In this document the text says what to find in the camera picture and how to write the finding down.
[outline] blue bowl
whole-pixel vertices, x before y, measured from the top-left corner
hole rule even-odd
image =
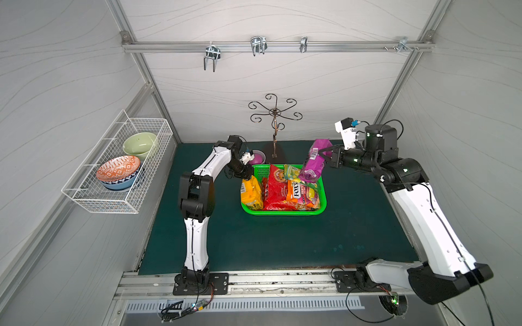
[[[110,189],[110,190],[122,190],[122,189],[132,186],[132,183],[134,182],[134,180],[136,179],[137,176],[138,176],[138,174],[134,175],[129,180],[126,180],[124,182],[120,182],[117,184],[107,184],[105,182],[103,182],[102,184],[105,188]]]

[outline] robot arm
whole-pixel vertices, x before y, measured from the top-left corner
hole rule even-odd
[[[353,122],[347,118],[336,123],[338,132],[343,128],[344,146],[329,148],[333,155],[326,159],[332,167],[363,170],[383,183],[411,222],[428,258],[414,263],[373,260],[361,267],[363,279],[412,289],[423,301],[436,304],[492,278],[490,267],[477,263],[453,231],[419,162],[398,157],[397,131],[388,125],[367,126],[362,146],[356,141]]]
[[[241,179],[249,180],[254,173],[247,163],[250,155],[239,158],[241,145],[238,136],[218,141],[203,164],[180,178],[178,206],[187,231],[187,256],[181,275],[182,281],[194,288],[208,287],[207,227],[216,204],[214,180],[225,166]]]

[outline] metal vent grille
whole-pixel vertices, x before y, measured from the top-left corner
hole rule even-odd
[[[179,300],[129,300],[127,313],[159,312],[167,305]],[[183,300],[182,308],[185,309],[194,303],[194,299]],[[364,309],[358,296],[348,298],[350,309]],[[215,298],[201,312],[218,311],[320,311],[320,310],[344,310],[346,309],[344,296],[324,297],[286,297],[286,298]]]

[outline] green basket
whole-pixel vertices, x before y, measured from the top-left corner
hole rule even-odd
[[[274,164],[280,169],[284,169],[282,164]],[[292,164],[295,167],[302,168],[302,164]],[[270,164],[256,164],[254,165],[254,176],[262,183],[263,178],[267,178],[270,174]],[[319,201],[321,202],[321,208],[316,211],[253,211],[248,208],[245,204],[241,203],[243,210],[248,214],[252,215],[319,215],[326,209],[326,194],[323,186],[323,177],[320,177],[317,181],[317,190],[319,191]]]

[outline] white wire basket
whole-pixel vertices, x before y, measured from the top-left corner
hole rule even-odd
[[[108,160],[127,155],[123,142],[139,132],[157,136],[132,186],[117,191],[105,188],[96,178],[96,171]],[[122,111],[62,188],[63,194],[91,213],[137,214],[171,138],[172,129],[166,119],[129,118]]]

